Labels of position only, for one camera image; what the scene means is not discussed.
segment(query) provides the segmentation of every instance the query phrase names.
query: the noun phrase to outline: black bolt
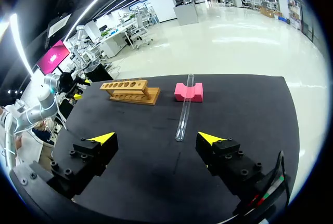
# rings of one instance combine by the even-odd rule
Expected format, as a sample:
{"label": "black bolt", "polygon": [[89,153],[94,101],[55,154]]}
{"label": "black bolt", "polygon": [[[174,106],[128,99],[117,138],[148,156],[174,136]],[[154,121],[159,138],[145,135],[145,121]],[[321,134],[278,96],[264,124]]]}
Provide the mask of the black bolt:
{"label": "black bolt", "polygon": [[224,158],[225,159],[231,159],[231,158],[233,158],[233,156],[228,154],[228,155],[225,155]]}
{"label": "black bolt", "polygon": [[238,154],[239,157],[242,157],[242,156],[244,155],[244,152],[242,152],[241,150],[239,150],[239,151],[237,152],[237,154]]}
{"label": "black bolt", "polygon": [[242,169],[242,170],[240,171],[240,175],[241,175],[241,177],[243,177],[243,178],[246,178],[246,177],[248,176],[248,174],[249,174],[249,172],[248,172],[246,169]]}
{"label": "black bolt", "polygon": [[55,161],[52,161],[50,164],[51,164],[52,169],[54,169],[54,170],[57,170],[59,168],[59,165]]}
{"label": "black bolt", "polygon": [[73,157],[73,156],[75,156],[76,151],[75,151],[75,150],[71,150],[71,151],[69,152],[69,154],[70,154],[71,157]]}
{"label": "black bolt", "polygon": [[22,179],[20,180],[20,183],[21,183],[23,186],[25,186],[25,185],[28,184],[28,181],[27,181],[25,178],[22,178]]}
{"label": "black bolt", "polygon": [[65,174],[65,176],[70,177],[70,176],[73,175],[73,171],[72,171],[70,168],[67,168],[67,169],[65,170],[64,174]]}
{"label": "black bolt", "polygon": [[81,155],[81,159],[87,161],[88,156],[86,154]]}
{"label": "black bolt", "polygon": [[256,163],[254,166],[255,170],[261,170],[262,164],[261,163]]}
{"label": "black bolt", "polygon": [[37,178],[37,174],[34,173],[34,172],[30,173],[30,178],[31,178],[32,180],[36,179],[36,178]]}

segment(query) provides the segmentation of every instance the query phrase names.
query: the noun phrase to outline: monitor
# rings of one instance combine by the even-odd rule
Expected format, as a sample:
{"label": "monitor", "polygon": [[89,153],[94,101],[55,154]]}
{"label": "monitor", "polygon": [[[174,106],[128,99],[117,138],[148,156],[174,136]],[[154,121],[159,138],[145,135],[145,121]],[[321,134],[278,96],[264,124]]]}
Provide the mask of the monitor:
{"label": "monitor", "polygon": [[101,27],[99,30],[101,31],[101,32],[103,32],[103,31],[105,31],[106,30],[106,28],[108,28],[108,26],[107,25],[104,25],[103,27]]}
{"label": "monitor", "polygon": [[37,62],[37,66],[44,75],[53,73],[60,63],[68,56],[69,51],[61,40],[59,40],[47,53]]}
{"label": "monitor", "polygon": [[69,17],[71,15],[67,15],[66,17],[60,19],[57,23],[53,24],[48,31],[48,38],[51,38],[52,35],[54,35],[56,32],[58,32],[61,28],[63,28],[66,24],[67,21],[69,20]]}

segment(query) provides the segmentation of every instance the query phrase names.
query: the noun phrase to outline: red display screen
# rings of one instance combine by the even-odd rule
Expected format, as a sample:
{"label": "red display screen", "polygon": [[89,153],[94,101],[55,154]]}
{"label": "red display screen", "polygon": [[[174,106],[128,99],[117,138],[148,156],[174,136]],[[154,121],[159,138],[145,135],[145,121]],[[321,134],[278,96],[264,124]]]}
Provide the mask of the red display screen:
{"label": "red display screen", "polygon": [[60,63],[68,56],[69,51],[60,40],[37,62],[44,75],[53,73]]}

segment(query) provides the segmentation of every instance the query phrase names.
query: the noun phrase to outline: yellow marker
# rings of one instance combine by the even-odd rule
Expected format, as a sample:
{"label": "yellow marker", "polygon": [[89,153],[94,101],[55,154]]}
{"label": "yellow marker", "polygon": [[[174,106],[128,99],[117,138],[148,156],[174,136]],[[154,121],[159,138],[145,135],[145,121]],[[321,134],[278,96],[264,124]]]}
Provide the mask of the yellow marker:
{"label": "yellow marker", "polygon": [[100,142],[101,145],[103,145],[110,137],[112,137],[112,135],[114,134],[114,132],[99,136],[99,137],[94,137],[91,139],[88,139],[90,141],[95,140],[96,142]]}
{"label": "yellow marker", "polygon": [[74,99],[75,99],[76,101],[80,100],[81,98],[82,98],[82,95],[79,95],[79,94],[75,94],[75,95],[74,95]]}
{"label": "yellow marker", "polygon": [[219,140],[226,140],[224,138],[220,138],[220,137],[215,137],[215,136],[212,136],[212,135],[208,135],[206,133],[203,133],[203,132],[198,132],[211,146],[213,146],[213,143],[214,142],[217,142]]}

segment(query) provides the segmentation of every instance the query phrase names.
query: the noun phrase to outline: black mat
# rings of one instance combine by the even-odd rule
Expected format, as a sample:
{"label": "black mat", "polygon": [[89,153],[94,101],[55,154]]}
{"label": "black mat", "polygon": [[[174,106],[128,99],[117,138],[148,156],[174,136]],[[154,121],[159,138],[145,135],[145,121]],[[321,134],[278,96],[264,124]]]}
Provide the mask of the black mat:
{"label": "black mat", "polygon": [[[70,131],[92,138],[117,132],[119,151],[101,177],[95,177],[76,202],[100,213],[129,220],[217,223],[232,216],[239,198],[212,177],[195,151],[196,134],[232,137],[268,173],[280,150],[293,185],[299,133],[293,100],[283,77],[196,75],[203,103],[192,103],[185,140],[175,141],[182,103],[176,83],[187,75],[149,78],[160,87],[155,106],[112,102],[102,82],[93,83],[67,120]],[[68,155],[78,141],[62,129],[54,158]],[[276,206],[282,209],[282,195]]]}

